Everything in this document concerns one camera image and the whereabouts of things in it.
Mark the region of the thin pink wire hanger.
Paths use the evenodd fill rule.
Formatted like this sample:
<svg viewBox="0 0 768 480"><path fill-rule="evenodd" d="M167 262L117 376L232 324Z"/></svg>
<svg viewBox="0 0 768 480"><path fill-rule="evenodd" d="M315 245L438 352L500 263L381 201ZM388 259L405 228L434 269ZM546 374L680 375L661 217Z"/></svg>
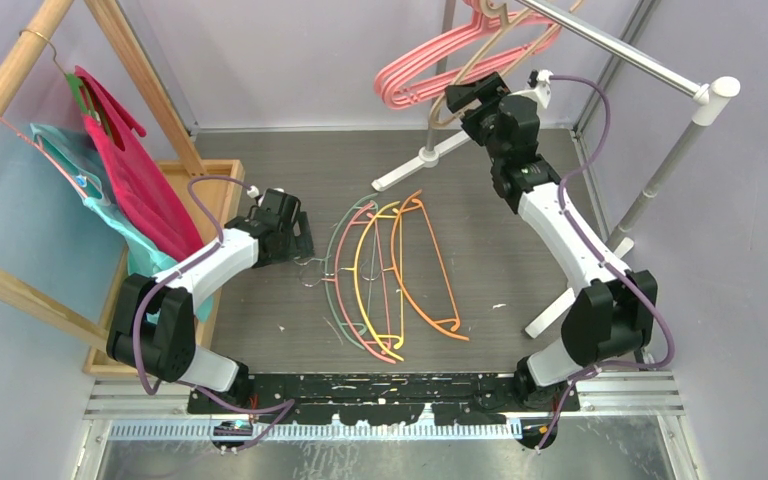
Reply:
<svg viewBox="0 0 768 480"><path fill-rule="evenodd" d="M346 319L351 319L352 321L358 322L361 327L362 321L360 318L360 314L358 312L358 307L356 304L356 297L353 293L353 283L352 283L352 273L347 270L348 267L352 266L354 253L356 249L356 244L354 246L348 246L346 244L347 239L351 236L351 230L355 227L349 227L347 233L342 234L342 239L340 240L340 244L338 245L338 260L339 260L339 268L338 271L338 281L339 281L339 291L337 293L338 298L341 300L343 305L342 308L342 314L345 316Z"/></svg>

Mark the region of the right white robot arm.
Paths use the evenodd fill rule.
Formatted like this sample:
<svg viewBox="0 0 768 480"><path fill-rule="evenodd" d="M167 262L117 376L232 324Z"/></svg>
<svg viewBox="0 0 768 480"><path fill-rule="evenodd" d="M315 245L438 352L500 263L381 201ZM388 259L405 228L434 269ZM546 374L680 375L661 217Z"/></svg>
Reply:
<svg viewBox="0 0 768 480"><path fill-rule="evenodd" d="M583 221L538 151L538 93L551 78L534 74L521 93L497 73L445 89L448 109L462 112L463 131L487 151L497 195L537 232L575 295L560 337L517 364L512 394L531 411L550 404L574 374L647 346L657 295L653 275L630 270Z"/></svg>

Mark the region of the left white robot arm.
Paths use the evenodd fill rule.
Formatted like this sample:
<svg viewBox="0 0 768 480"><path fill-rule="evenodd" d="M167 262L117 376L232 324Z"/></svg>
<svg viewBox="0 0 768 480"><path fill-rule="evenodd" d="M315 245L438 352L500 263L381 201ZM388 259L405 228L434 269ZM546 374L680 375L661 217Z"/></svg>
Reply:
<svg viewBox="0 0 768 480"><path fill-rule="evenodd" d="M184 261L152 277L122 283L106 344L108 357L164 382L212 390L229 413L252 397L246 365L198 344L196 311L239 273L309 258L314 253L298 197L279 189L261 194L245 216L218 226L217 236Z"/></svg>

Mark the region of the beige plastic hanger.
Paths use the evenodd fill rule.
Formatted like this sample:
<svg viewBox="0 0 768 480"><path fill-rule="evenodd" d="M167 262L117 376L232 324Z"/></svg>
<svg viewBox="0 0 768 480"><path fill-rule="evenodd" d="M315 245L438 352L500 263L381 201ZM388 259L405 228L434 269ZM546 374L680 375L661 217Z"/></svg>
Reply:
<svg viewBox="0 0 768 480"><path fill-rule="evenodd" d="M433 103L428 114L428 127L432 130L441 130L449 126L462 115L464 110L464 107L457 109L447 107L449 114L443 114L446 99L446 94L443 92L445 87L463 85L491 73L499 73L502 77L506 77L526 60L549 49L561 35L562 27L557 21L550 20L548 16L538 13L533 8L526 7L511 13L508 6L504 4L494 5L491 1L473 1L473 4L478 7L478 11L483 16L491 21L497 20L498 26L462 66L451 74L445 73L441 87L433 91ZM518 29L538 26L543 30L534 38L493 54L493 49L505 37Z"/></svg>

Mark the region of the yellow wire hanger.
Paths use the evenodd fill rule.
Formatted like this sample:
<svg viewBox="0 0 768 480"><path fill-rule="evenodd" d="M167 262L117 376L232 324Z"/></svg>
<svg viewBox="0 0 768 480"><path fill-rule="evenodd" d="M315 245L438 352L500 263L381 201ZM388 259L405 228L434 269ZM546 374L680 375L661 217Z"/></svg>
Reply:
<svg viewBox="0 0 768 480"><path fill-rule="evenodd" d="M399 353L405 342L404 308L397 310L396 328L393 328L393 312L390 305L388 287L391 267L385 265L384 246L382 245L381 220L394 220L392 210L396 204L391 202L380 206L374 200L366 200L356 219L350 221L351 227L360 228L353 263L347 270L352 273L353 293L356 297L358 312L364 331L360 333L361 345L372 356L388 364L404 361ZM378 330L372 313L374 287L380 287L383 302L384 328Z"/></svg>

